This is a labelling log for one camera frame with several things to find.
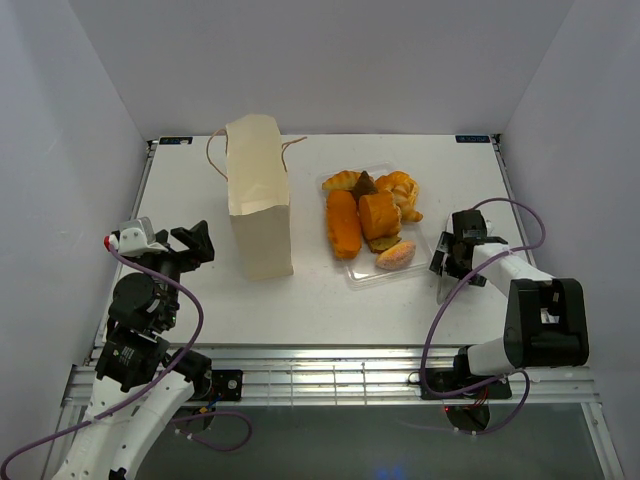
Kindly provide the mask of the metal tongs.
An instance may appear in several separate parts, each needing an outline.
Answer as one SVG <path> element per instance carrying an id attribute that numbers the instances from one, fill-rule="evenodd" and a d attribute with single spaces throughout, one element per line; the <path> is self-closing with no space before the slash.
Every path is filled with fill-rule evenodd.
<path id="1" fill-rule="evenodd" d="M 436 303 L 438 305 L 442 305 L 447 300 L 458 282 L 457 278 L 451 277 L 446 273 L 438 277 L 436 289 Z"/>

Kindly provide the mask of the pink sugared bun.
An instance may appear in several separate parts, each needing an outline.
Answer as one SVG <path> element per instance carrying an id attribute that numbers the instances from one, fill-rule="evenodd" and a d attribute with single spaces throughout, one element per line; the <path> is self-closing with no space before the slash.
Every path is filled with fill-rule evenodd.
<path id="1" fill-rule="evenodd" d="M 416 244 L 412 241 L 402 241 L 388 250 L 380 253 L 375 265 L 385 271 L 396 271 L 406 268 L 413 260 Z"/>

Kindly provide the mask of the ridged orange roll bread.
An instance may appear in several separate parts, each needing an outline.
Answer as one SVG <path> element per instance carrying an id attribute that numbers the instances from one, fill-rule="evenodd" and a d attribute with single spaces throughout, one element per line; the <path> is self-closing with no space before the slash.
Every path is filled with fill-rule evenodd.
<path id="1" fill-rule="evenodd" d="M 396 235 L 402 227 L 401 210 L 388 191 L 361 196 L 359 217 L 366 240 Z"/>

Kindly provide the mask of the white paper bag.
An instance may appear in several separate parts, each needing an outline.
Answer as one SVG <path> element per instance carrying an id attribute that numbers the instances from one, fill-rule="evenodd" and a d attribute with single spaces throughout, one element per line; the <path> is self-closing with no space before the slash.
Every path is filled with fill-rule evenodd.
<path id="1" fill-rule="evenodd" d="M 252 281 L 294 273 L 291 212 L 285 151 L 302 138 L 284 142 L 276 120 L 248 114 L 212 133 L 225 138 L 221 169 L 205 148 L 209 164 L 226 183 L 228 210 L 244 274 Z"/>

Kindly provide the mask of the dark brown bread piece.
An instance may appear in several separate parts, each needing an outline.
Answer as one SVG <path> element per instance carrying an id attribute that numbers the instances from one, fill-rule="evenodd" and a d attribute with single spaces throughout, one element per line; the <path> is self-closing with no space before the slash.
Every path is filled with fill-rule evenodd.
<path id="1" fill-rule="evenodd" d="M 374 180 L 366 171 L 361 172 L 358 180 L 351 190 L 351 193 L 356 200 L 358 200 L 363 195 L 376 194 L 377 192 L 378 190 L 376 188 Z"/>

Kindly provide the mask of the long orange bread loaf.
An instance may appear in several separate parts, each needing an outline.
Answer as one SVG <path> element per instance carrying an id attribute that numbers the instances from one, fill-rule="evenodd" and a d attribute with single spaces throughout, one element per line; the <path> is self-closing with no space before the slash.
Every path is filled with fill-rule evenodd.
<path id="1" fill-rule="evenodd" d="M 355 199 L 347 190 L 330 191 L 326 203 L 328 239 L 339 259 L 354 259 L 362 247 Z"/>

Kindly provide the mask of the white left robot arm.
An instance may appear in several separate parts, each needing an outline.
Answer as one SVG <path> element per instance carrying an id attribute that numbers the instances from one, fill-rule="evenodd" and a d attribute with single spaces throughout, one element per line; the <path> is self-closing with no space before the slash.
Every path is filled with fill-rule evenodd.
<path id="1" fill-rule="evenodd" d="M 175 353 L 162 333 L 176 325 L 182 274 L 213 261 L 206 221 L 155 232 L 146 217 L 122 223 L 106 248 L 131 273 L 113 289 L 83 428 L 55 476 L 132 479 L 180 406 L 212 387 L 210 358 L 184 346 Z"/>

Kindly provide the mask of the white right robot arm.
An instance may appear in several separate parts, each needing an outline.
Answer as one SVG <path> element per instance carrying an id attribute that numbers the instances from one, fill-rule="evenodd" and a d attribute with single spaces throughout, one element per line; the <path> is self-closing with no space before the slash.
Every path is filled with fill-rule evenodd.
<path id="1" fill-rule="evenodd" d="M 492 377 L 528 367 L 587 362 L 589 340 L 580 282 L 554 277 L 517 256 L 505 239 L 490 234 L 480 210 L 450 216 L 430 269 L 455 279 L 456 291 L 490 283 L 507 301 L 500 337 L 461 348 L 448 370 L 425 371 L 426 384 L 434 391 L 474 397 Z"/>

